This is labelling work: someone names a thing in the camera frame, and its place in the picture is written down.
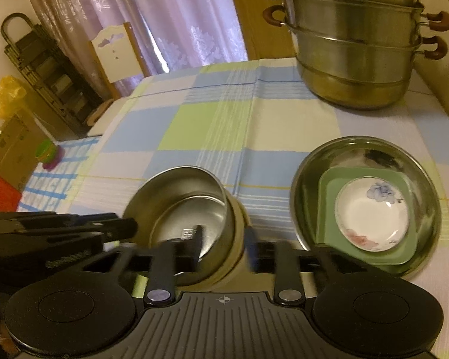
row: pink curtain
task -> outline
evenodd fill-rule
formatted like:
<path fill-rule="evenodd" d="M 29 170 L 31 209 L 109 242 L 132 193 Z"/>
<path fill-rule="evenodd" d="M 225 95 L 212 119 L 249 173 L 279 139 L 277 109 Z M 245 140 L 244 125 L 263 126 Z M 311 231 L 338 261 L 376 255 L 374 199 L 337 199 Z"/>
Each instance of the pink curtain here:
<path fill-rule="evenodd" d="M 131 22 L 151 74 L 247 60 L 233 0 L 30 1 L 63 52 L 103 98 L 110 94 L 88 41 L 109 25 Z M 128 95 L 141 80 L 136 76 L 117 86 Z"/>

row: crosshair symbol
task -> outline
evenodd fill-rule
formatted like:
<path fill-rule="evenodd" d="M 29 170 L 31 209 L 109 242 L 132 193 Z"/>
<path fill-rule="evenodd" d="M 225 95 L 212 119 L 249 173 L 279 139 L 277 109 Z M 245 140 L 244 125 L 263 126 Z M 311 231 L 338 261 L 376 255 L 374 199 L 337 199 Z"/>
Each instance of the crosshair symbol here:
<path fill-rule="evenodd" d="M 232 301 L 232 299 L 224 295 L 223 297 L 218 298 L 217 301 L 221 302 L 223 305 L 226 305 L 228 302 Z"/>

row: green tray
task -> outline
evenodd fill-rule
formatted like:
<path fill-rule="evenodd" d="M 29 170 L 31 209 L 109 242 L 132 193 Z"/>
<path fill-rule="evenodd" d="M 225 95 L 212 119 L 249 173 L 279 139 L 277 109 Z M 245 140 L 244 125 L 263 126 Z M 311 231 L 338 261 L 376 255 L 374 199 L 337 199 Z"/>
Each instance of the green tray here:
<path fill-rule="evenodd" d="M 409 227 L 404 238 L 395 247 L 381 252 L 364 251 L 353 246 L 339 230 L 334 214 L 334 204 L 339 191 L 351 180 L 360 177 L 376 177 L 398 188 L 404 196 L 409 213 Z M 316 243 L 325 243 L 354 258 L 372 265 L 400 265 L 415 253 L 418 237 L 415 229 L 412 199 L 404 175 L 377 168 L 330 168 L 319 180 L 318 219 Z"/>

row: cardboard box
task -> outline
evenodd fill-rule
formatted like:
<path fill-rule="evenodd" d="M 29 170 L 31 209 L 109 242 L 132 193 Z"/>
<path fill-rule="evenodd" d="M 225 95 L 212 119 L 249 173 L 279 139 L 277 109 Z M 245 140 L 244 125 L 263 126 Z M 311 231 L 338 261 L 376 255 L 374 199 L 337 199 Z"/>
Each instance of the cardboard box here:
<path fill-rule="evenodd" d="M 22 192 L 38 164 L 35 151 L 46 135 L 26 114 L 0 127 L 0 176 Z"/>

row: yellow plastic bag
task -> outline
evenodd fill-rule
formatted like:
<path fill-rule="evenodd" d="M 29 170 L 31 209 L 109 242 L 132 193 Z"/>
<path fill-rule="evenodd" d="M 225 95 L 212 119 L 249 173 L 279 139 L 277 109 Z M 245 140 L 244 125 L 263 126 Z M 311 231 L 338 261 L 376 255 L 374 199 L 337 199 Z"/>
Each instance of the yellow plastic bag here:
<path fill-rule="evenodd" d="M 31 96 L 25 83 L 11 75 L 0 80 L 0 118 L 10 119 L 22 109 L 29 109 Z"/>

